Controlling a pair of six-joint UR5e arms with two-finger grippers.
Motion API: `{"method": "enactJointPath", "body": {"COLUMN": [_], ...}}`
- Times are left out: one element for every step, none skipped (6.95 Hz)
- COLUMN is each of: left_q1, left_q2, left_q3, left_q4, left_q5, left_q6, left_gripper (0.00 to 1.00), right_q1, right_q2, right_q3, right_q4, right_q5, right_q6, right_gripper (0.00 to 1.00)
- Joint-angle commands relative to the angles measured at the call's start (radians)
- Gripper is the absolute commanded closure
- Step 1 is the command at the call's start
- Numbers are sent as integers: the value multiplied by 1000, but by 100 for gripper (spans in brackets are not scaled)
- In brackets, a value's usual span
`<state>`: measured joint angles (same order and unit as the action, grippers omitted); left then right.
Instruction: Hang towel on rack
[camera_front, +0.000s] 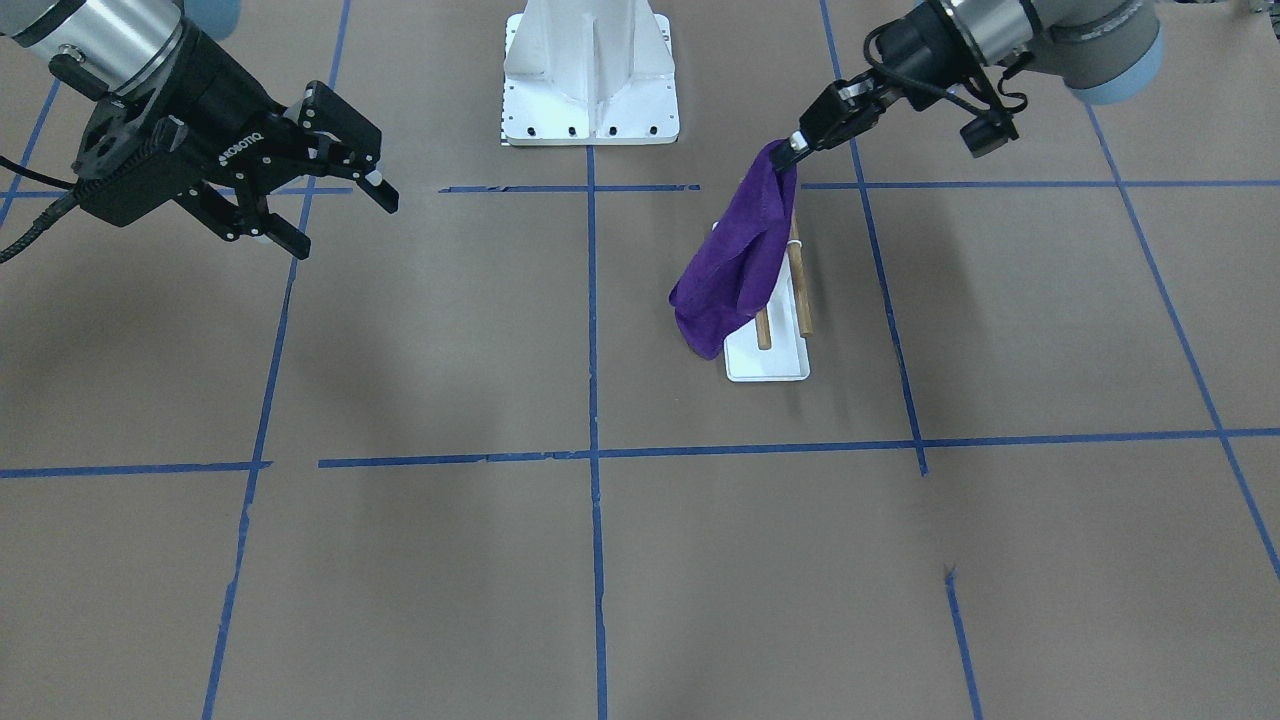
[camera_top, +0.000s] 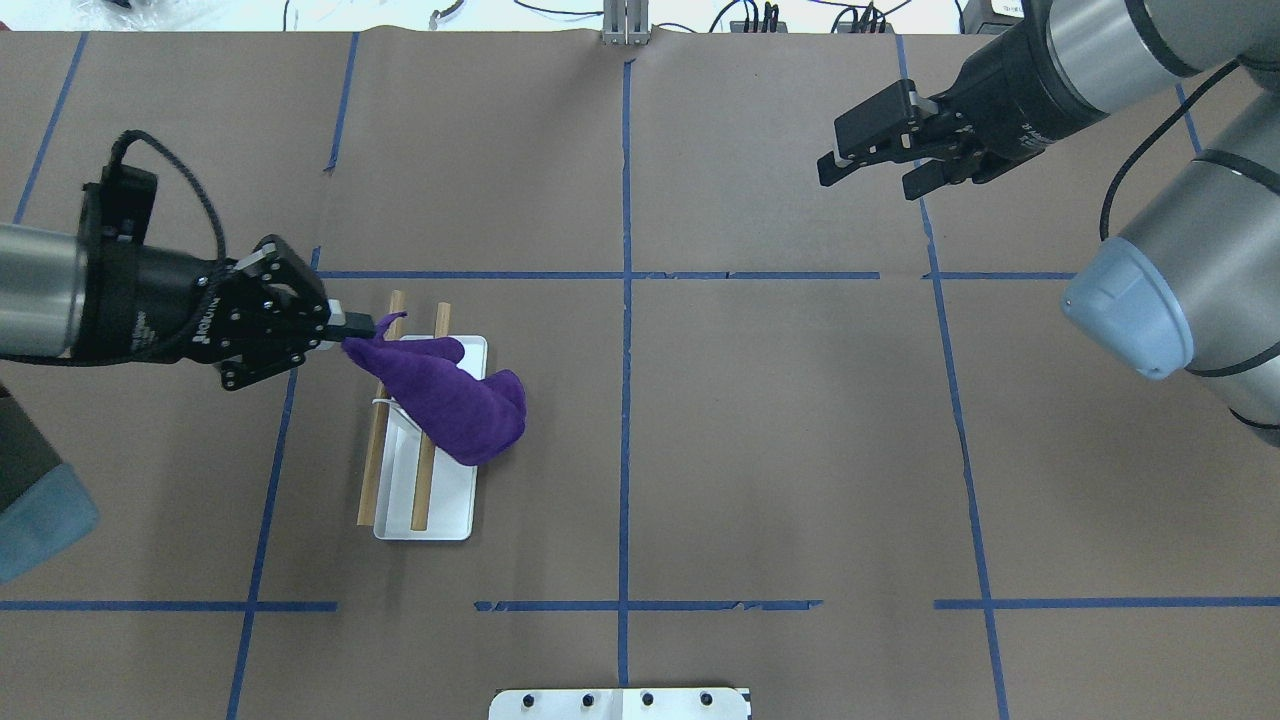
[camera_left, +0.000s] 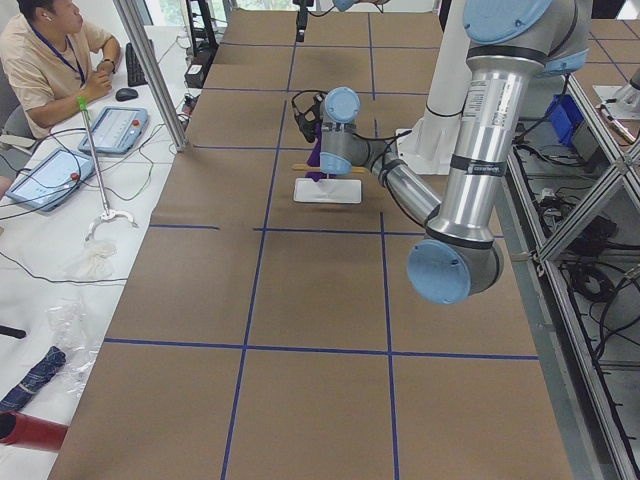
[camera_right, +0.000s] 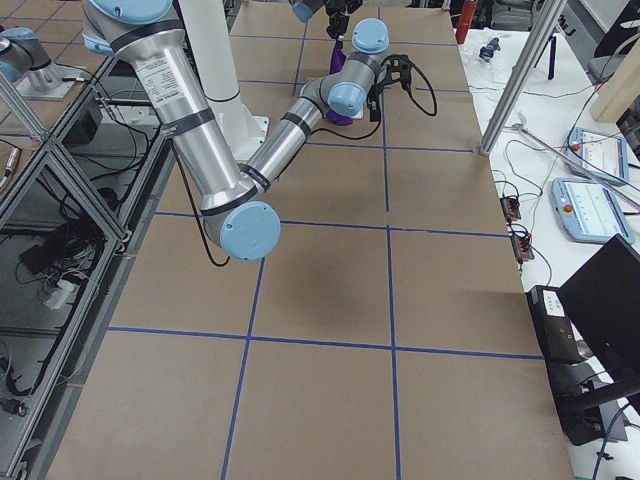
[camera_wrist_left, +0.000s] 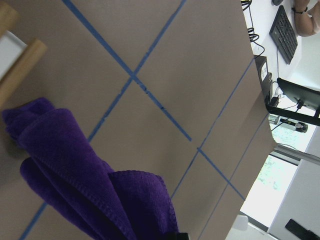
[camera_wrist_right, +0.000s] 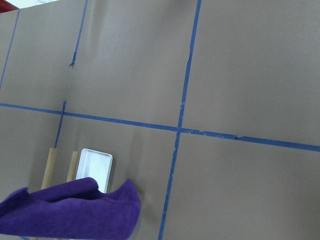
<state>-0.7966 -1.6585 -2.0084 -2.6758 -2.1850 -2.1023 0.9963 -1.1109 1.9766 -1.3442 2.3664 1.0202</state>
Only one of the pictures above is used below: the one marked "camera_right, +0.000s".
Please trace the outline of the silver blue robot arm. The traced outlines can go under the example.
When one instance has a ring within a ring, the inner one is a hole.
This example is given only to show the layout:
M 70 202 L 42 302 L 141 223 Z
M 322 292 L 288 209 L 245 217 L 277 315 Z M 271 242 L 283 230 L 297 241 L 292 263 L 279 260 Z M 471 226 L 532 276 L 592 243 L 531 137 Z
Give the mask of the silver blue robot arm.
M 233 124 L 207 87 L 236 102 L 229 30 L 219 1 L 85 1 L 85 45 L 128 63 L 151 100 L 176 155 L 201 193 L 211 241 L 242 261 L 277 245 L 281 222 L 261 196 L 280 177 L 329 112 L 352 117 L 376 84 L 389 47 L 385 23 L 360 21 L 342 69 L 308 82 L 251 158 L 240 164 L 228 144 Z

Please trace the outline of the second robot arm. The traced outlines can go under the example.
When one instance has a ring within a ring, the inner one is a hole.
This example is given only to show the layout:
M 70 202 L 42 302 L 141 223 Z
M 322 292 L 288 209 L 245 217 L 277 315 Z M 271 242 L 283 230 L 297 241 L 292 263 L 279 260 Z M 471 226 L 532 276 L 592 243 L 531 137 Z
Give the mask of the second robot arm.
M 1 73 L 25 98 L 61 100 L 86 78 L 79 67 L 63 67 L 27 27 L 1 31 Z

